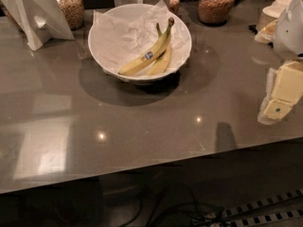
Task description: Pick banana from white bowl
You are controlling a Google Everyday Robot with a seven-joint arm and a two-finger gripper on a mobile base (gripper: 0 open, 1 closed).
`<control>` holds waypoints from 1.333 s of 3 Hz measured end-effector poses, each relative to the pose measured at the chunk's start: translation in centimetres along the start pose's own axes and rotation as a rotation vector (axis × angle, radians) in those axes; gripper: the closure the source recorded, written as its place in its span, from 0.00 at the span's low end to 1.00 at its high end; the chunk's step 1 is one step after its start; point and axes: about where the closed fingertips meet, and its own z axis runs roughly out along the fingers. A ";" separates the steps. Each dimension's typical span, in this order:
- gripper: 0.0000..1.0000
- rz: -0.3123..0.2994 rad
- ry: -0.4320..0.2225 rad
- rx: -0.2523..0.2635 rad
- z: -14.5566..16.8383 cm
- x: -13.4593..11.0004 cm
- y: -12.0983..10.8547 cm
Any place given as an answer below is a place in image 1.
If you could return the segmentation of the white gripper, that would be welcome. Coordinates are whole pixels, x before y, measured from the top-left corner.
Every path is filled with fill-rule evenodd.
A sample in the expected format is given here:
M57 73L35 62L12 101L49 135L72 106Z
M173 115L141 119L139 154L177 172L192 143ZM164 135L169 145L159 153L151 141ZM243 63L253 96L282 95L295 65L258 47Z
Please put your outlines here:
M258 112L258 122L263 125L282 120L303 97L303 63L300 62L303 60L303 0L292 0L282 11L273 45L275 53L286 61L267 73L266 96Z

